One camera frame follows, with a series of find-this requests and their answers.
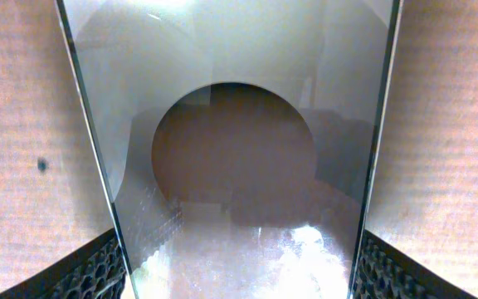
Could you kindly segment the Samsung Galaxy smartphone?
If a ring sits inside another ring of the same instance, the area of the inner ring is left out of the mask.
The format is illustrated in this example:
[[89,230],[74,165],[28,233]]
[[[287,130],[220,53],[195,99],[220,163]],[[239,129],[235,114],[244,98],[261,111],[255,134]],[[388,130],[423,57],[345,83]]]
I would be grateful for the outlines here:
[[56,8],[138,298],[354,296],[400,0]]

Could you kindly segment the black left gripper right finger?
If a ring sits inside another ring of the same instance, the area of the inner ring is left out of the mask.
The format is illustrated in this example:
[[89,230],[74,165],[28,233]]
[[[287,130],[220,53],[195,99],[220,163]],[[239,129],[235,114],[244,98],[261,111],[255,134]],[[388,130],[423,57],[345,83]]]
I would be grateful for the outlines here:
[[354,299],[476,299],[365,230],[352,286]]

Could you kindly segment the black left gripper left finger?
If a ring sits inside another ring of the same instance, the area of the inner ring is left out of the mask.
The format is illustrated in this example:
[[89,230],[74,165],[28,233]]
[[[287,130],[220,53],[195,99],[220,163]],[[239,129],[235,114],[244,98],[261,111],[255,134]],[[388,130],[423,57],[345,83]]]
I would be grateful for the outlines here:
[[112,228],[47,269],[0,293],[0,299],[120,299],[124,257]]

